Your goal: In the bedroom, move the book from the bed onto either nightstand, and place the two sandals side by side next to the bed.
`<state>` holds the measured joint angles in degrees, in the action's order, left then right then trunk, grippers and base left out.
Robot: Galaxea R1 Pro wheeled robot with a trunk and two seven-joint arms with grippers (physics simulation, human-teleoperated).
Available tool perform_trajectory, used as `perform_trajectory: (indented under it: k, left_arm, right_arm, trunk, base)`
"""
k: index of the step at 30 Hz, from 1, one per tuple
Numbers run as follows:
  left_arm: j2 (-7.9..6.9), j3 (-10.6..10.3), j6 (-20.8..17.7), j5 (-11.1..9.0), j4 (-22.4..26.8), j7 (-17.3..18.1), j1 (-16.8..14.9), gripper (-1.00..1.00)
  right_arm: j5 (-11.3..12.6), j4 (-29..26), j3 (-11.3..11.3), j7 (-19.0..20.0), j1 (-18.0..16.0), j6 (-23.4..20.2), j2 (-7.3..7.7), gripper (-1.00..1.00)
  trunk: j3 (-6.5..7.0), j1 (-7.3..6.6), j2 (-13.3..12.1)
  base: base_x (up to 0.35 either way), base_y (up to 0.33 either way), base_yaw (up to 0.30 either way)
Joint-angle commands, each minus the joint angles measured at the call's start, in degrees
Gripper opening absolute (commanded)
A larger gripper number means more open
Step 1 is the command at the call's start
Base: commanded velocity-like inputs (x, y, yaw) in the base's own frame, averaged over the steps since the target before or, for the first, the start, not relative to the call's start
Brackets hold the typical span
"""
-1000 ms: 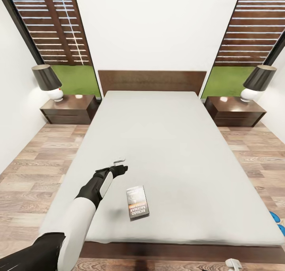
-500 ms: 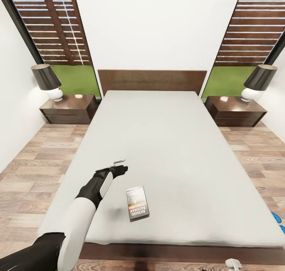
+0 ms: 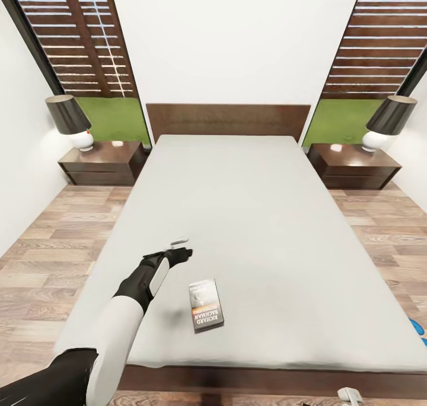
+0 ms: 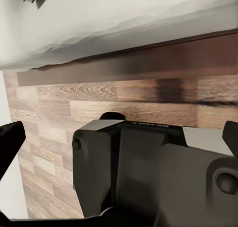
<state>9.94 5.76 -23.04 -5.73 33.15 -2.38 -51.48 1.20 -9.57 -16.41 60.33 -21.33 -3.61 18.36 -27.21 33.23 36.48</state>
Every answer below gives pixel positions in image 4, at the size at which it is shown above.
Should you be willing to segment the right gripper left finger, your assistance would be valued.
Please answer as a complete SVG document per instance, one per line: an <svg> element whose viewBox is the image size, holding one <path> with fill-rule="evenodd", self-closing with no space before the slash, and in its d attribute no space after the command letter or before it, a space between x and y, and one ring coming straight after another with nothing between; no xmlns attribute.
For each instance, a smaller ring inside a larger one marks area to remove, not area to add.
<svg viewBox="0 0 238 227"><path fill-rule="evenodd" d="M21 121L0 126L0 180L26 139Z"/></svg>

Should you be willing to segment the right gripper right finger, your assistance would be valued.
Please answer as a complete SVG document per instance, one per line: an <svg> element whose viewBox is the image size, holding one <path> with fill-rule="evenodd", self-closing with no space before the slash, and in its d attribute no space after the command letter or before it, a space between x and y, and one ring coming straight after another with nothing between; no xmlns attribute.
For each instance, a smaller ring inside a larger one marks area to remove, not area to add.
<svg viewBox="0 0 238 227"><path fill-rule="evenodd" d="M228 120L222 138L238 161L238 123Z"/></svg>

